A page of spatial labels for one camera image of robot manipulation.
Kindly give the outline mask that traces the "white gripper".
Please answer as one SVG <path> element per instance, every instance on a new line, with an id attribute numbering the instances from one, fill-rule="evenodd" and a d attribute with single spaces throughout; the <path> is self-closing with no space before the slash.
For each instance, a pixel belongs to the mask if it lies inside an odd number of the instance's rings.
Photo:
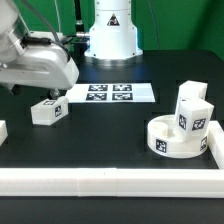
<path id="1" fill-rule="evenodd" d="M 48 98 L 57 100 L 58 89 L 71 89 L 78 76 L 73 59 L 67 60 L 56 44 L 28 45 L 19 54 L 12 44 L 0 41 L 0 84 L 14 96 L 21 93 L 19 85 L 26 85 L 51 89 Z"/>

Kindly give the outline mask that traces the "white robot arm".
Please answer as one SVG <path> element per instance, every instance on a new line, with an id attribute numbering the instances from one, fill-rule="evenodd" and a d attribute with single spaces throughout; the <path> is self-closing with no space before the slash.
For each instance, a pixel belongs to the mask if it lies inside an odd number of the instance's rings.
<path id="1" fill-rule="evenodd" d="M 95 22 L 85 34 L 84 56 L 90 62 L 119 66 L 140 56 L 137 28 L 131 20 L 131 0 L 94 0 Z M 68 38 L 49 27 L 30 31 L 14 0 L 0 0 L 0 85 L 47 88 L 58 96 L 77 82 L 79 71 L 70 56 Z"/>

